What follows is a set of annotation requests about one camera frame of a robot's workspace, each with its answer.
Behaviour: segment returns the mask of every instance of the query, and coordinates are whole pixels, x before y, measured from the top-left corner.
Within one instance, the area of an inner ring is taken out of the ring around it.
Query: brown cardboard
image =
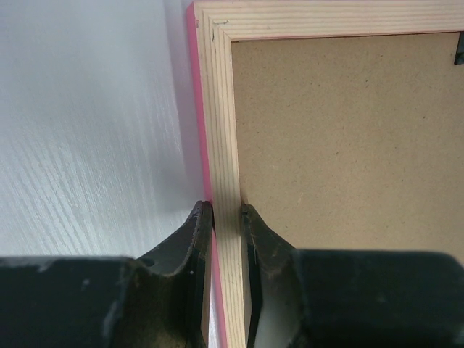
[[[241,189],[296,247],[464,261],[458,34],[232,44]]]

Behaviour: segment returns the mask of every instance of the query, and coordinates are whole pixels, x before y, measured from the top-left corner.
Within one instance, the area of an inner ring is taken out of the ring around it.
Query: white wood grain surface
[[[165,3],[1,2],[0,254],[137,257],[203,198],[186,4]]]

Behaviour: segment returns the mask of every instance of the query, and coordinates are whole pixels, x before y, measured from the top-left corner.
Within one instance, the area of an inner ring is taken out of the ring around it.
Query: white wall
[[[0,254],[126,254],[203,199],[181,0],[0,1]]]

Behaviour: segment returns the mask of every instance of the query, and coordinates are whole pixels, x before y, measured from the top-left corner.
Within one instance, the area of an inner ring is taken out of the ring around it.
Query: pine wood frame
[[[223,344],[245,347],[231,42],[457,32],[464,0],[201,1],[189,19],[205,191],[215,213],[220,331]]]

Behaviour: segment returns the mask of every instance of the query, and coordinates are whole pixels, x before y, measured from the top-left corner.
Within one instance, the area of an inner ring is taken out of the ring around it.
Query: picture frame
[[[212,256],[212,272],[223,344],[244,347],[247,321],[231,43],[463,30],[462,0],[221,0],[190,6],[191,63],[204,190],[215,216],[217,254]]]

